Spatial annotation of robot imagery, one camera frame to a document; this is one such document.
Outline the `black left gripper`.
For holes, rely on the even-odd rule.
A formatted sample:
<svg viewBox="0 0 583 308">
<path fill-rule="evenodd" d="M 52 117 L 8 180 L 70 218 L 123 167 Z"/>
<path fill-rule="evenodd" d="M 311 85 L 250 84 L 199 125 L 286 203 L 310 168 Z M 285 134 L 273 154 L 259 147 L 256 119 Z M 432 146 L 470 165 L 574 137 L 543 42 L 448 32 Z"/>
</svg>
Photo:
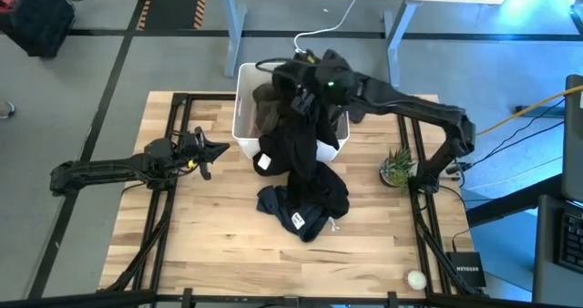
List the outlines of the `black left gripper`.
<svg viewBox="0 0 583 308">
<path fill-rule="evenodd" d="M 194 132 L 172 131 L 171 135 L 178 141 L 172 143 L 173 153 L 169 168 L 171 170 L 199 168 L 199 173 L 204 180 L 211 179 L 208 162 L 214 162 L 230 148 L 230 143 L 208 140 L 201 127 L 196 127 Z"/>
</svg>

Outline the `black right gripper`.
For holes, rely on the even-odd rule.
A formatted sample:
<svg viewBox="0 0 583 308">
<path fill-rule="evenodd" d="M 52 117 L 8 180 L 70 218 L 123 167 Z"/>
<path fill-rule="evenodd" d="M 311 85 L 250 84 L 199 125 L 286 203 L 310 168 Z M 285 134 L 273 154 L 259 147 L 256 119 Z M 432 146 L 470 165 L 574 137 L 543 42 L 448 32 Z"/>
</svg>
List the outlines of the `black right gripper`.
<svg viewBox="0 0 583 308">
<path fill-rule="evenodd" d="M 288 61 L 272 72 L 272 84 L 283 99 L 292 99 L 291 108 L 305 115 L 315 98 L 322 98 L 322 84 L 316 78 L 318 64 Z"/>
</svg>

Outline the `dark grey garment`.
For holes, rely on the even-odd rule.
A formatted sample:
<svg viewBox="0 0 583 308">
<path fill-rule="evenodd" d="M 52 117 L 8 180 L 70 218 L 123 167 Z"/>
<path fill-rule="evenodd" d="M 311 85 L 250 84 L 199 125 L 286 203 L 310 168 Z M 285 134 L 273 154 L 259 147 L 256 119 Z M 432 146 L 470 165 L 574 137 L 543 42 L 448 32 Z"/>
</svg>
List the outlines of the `dark grey garment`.
<svg viewBox="0 0 583 308">
<path fill-rule="evenodd" d="M 261 135 L 267 135 L 283 125 L 280 104 L 283 94 L 270 83 L 256 87 L 252 92 L 256 106 L 255 128 Z"/>
</svg>

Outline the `white plastic bin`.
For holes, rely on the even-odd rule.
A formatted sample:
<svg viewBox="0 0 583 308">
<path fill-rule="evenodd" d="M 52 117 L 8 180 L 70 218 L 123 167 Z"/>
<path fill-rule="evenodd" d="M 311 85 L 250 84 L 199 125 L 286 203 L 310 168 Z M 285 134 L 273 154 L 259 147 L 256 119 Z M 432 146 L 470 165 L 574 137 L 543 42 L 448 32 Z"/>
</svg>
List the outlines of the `white plastic bin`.
<svg viewBox="0 0 583 308">
<path fill-rule="evenodd" d="M 255 127 L 256 103 L 252 92 L 265 83 L 271 83 L 271 73 L 261 71 L 254 63 L 243 63 L 239 67 L 235 108 L 233 113 L 231 134 L 240 147 L 243 155 L 252 159 L 260 151 L 260 132 Z M 349 115 L 344 112 L 338 122 L 335 132 L 339 148 L 317 141 L 317 160 L 333 161 L 350 137 Z"/>
</svg>

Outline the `black shorts with waistband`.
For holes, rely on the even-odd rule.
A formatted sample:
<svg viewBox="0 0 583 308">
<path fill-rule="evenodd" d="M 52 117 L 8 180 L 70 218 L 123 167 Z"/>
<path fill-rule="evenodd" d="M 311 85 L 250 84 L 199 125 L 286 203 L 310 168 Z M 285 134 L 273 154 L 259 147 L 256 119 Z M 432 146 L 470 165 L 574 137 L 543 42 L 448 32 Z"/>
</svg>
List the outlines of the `black shorts with waistband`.
<svg viewBox="0 0 583 308">
<path fill-rule="evenodd" d="M 314 241 L 329 221 L 336 227 L 334 221 L 350 209 L 345 182 L 320 161 L 309 180 L 292 170 L 286 185 L 267 186 L 257 197 L 256 210 L 274 216 L 302 242 Z"/>
</svg>

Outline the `potted succulent plant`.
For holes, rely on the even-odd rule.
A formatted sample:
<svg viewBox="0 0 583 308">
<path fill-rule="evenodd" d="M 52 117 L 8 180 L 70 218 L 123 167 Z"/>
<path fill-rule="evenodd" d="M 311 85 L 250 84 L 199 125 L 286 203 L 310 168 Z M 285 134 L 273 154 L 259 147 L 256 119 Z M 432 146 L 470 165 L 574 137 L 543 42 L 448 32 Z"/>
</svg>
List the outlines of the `potted succulent plant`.
<svg viewBox="0 0 583 308">
<path fill-rule="evenodd" d="M 409 149 L 390 150 L 379 168 L 380 181 L 386 187 L 399 189 L 403 194 L 407 194 L 413 167 L 414 162 Z"/>
</svg>

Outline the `hazard-striped black floor mat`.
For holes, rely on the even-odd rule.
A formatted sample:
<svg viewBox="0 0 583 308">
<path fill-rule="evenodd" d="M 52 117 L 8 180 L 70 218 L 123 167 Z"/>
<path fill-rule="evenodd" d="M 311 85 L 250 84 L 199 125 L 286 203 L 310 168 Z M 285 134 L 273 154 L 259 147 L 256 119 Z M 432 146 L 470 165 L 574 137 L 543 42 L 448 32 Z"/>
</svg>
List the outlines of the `hazard-striped black floor mat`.
<svg viewBox="0 0 583 308">
<path fill-rule="evenodd" d="M 145 0 L 138 31 L 200 30 L 206 0 Z"/>
</svg>

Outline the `white ball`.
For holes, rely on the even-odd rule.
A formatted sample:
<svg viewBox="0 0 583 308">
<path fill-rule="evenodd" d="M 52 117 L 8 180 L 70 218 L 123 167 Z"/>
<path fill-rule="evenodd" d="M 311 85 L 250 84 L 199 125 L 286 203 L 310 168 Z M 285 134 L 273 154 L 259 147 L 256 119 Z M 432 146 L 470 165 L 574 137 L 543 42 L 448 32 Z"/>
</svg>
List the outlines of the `white ball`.
<svg viewBox="0 0 583 308">
<path fill-rule="evenodd" d="M 427 287 L 428 281 L 423 272 L 411 270 L 405 275 L 408 286 L 415 291 L 422 291 Z"/>
</svg>

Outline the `black crate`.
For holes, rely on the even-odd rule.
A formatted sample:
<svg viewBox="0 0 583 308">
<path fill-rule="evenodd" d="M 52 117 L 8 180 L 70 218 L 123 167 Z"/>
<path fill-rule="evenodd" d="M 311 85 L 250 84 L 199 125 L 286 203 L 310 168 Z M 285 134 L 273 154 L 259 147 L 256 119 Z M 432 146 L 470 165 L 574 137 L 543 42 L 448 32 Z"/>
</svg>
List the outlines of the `black crate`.
<svg viewBox="0 0 583 308">
<path fill-rule="evenodd" d="M 67 0 L 15 0 L 0 11 L 0 32 L 29 56 L 55 57 L 75 18 Z"/>
</svg>

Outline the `black floor beam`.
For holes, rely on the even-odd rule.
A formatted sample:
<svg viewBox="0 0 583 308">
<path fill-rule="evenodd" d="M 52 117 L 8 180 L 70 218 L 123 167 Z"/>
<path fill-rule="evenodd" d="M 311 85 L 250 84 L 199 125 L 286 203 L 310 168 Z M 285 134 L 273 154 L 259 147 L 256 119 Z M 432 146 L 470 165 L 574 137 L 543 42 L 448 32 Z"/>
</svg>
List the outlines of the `black floor beam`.
<svg viewBox="0 0 583 308">
<path fill-rule="evenodd" d="M 490 200 L 466 212 L 468 226 L 477 227 L 524 210 L 534 209 L 542 195 L 561 196 L 561 187 L 562 175 L 557 174 L 504 197 Z"/>
</svg>

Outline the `dark grey monitor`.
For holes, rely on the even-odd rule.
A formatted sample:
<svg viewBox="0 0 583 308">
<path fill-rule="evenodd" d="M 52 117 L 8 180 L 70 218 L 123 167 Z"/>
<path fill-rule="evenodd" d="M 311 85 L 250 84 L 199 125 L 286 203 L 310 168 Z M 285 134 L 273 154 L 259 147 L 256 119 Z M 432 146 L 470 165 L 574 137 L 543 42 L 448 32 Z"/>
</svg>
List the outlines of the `dark grey monitor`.
<svg viewBox="0 0 583 308">
<path fill-rule="evenodd" d="M 566 95 L 562 192 L 583 203 L 583 90 Z"/>
</svg>

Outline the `black keyboard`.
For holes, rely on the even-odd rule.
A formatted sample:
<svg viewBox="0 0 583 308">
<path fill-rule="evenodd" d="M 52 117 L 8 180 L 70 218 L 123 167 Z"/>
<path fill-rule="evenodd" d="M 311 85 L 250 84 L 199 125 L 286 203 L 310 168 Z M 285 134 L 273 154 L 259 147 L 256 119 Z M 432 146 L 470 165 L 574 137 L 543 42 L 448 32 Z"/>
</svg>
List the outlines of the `black keyboard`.
<svg viewBox="0 0 583 308">
<path fill-rule="evenodd" d="M 557 211 L 556 264 L 583 274 L 583 215 Z"/>
</svg>

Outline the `black aluminium frame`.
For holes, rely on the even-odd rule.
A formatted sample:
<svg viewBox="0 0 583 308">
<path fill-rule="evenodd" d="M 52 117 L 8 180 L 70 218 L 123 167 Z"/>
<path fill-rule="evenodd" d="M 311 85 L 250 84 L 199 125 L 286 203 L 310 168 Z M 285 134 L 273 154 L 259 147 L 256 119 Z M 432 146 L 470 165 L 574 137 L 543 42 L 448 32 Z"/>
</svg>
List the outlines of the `black aluminium frame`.
<svg viewBox="0 0 583 308">
<path fill-rule="evenodd" d="M 349 190 L 348 214 L 302 242 L 271 215 L 256 210 L 268 180 L 231 144 L 211 179 L 192 173 L 169 190 L 137 187 L 123 194 L 101 277 L 92 293 L 9 301 L 2 308 L 128 308 L 159 302 L 443 306 L 444 308 L 569 308 L 446 292 L 447 279 L 424 243 L 422 221 L 436 222 L 439 241 L 470 247 L 461 201 L 436 194 L 420 210 L 414 197 L 385 187 L 380 160 L 409 139 L 434 150 L 442 132 L 394 115 L 351 130 L 332 168 Z M 405 275 L 424 273 L 411 289 Z"/>
</svg>

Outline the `black Netgear network switch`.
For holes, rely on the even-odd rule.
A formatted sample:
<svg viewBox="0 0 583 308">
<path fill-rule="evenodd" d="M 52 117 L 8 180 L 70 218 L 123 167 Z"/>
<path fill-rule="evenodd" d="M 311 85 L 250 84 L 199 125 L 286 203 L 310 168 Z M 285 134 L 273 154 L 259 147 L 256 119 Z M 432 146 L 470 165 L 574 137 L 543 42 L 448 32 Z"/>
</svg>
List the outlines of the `black Netgear network switch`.
<svg viewBox="0 0 583 308">
<path fill-rule="evenodd" d="M 446 255 L 469 286 L 478 290 L 486 288 L 486 278 L 478 252 L 448 252 Z"/>
</svg>

